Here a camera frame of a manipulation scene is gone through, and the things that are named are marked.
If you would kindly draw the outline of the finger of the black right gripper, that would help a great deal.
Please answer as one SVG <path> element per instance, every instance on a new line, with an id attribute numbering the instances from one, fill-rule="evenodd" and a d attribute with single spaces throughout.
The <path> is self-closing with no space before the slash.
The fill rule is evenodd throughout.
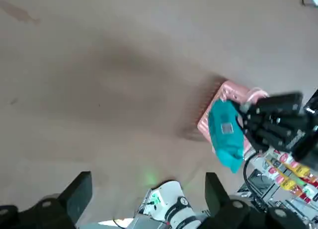
<path id="1" fill-rule="evenodd" d="M 274 148 L 281 152 L 301 153 L 306 148 L 306 114 L 241 113 L 240 116 L 240 128 L 257 151 Z"/>
<path id="2" fill-rule="evenodd" d="M 243 114 L 298 114 L 303 100 L 303 94 L 299 91 L 277 94 L 270 97 L 260 98 L 255 103 L 238 103 L 232 101 L 236 111 Z"/>

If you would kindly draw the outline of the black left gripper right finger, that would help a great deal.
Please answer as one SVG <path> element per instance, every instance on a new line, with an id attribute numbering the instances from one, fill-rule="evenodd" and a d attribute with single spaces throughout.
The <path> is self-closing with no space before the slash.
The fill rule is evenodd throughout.
<path id="1" fill-rule="evenodd" d="M 270 207 L 260 212 L 247 203 L 231 199 L 218 176 L 207 172 L 205 199 L 210 211 L 200 229 L 307 229 L 306 225 L 289 209 Z"/>

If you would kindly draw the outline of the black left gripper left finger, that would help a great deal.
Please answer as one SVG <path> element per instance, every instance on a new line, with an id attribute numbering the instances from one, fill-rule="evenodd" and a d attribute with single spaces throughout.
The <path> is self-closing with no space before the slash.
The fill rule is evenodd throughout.
<path id="1" fill-rule="evenodd" d="M 47 197 L 20 211 L 15 205 L 1 205 L 2 229 L 75 229 L 92 199 L 92 175 L 82 171 L 58 197 Z"/>

